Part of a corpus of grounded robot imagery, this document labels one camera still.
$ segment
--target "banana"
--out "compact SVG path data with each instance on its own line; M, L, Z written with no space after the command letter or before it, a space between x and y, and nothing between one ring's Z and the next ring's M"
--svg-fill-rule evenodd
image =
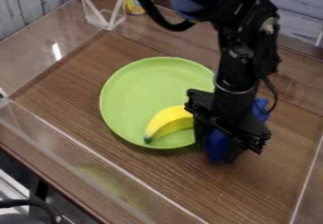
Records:
M193 127L193 116L184 110L184 106L173 106L153 116L148 123L144 141L149 144L155 139Z

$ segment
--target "black cable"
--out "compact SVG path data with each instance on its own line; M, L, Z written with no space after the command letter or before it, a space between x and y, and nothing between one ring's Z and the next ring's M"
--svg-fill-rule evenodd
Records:
M184 31L195 25L195 23L189 22L188 20L184 20L179 24L171 24L164 18L164 16L160 14L157 7L151 2L151 0L137 0L137 1L140 2L144 10L147 11L147 14L149 15L151 19L165 29L171 31Z
M41 208L47 213L49 214L52 224L56 224L56 213L52 209L52 207L43 201L37 201L33 199L4 199L0 200L0 208L11 208L16 206L24 206L24 205L31 205L35 207Z
M257 108L259 112L263 115L269 115L272 113L272 111L275 110L276 106L277 106L277 100L279 100L277 99L277 90L276 90L273 84L271 83L271 81L268 80L268 78L263 78L263 82L265 84L267 89L272 92L273 104L272 104L272 107L265 112L263 111L263 109L260 109L256 101L255 101L255 105L256 105L256 108Z

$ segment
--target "blue gripper part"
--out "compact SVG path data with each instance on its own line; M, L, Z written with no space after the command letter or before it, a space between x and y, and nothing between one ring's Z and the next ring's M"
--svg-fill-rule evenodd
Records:
M259 109L265 112L265 105L268 103L268 99L257 98L256 103L252 106L252 112L257 119L264 123L268 119L269 115L264 115ZM225 133L223 133L219 129L215 129L209 134L208 143L203 147L203 150L208 153L211 161L219 162L221 161L221 157L225 153L225 149L228 147L229 137Z

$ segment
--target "wooden table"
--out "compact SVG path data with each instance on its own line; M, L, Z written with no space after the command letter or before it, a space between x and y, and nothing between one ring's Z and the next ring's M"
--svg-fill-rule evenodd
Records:
M96 1L103 6L108 3ZM285 49L280 55L280 74L272 80L281 101L267 124L272 139L263 156L245 152L231 165L211 164L196 147L160 152L132 146L112 134L99 109L107 79L135 60L177 56L216 68L216 32L207 24L172 33L147 16L128 17L112 32L103 32L63 59L13 100L204 221L288 223L322 135L323 68L318 60ZM1 141L9 154L103 223L140 223L67 165L19 137ZM51 150L69 164L83 160L99 166L99 160L80 154L73 145L51 146ZM164 217L159 223L171 223Z

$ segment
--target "green plate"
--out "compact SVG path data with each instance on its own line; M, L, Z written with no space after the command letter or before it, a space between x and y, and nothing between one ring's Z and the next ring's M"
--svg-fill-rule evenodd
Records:
M193 129L180 130L151 144L144 142L153 116L171 106L183 105L189 88L213 91L213 73L200 64L180 58L151 58L121 68L107 81L100 109L112 131L137 146L175 149L195 142Z

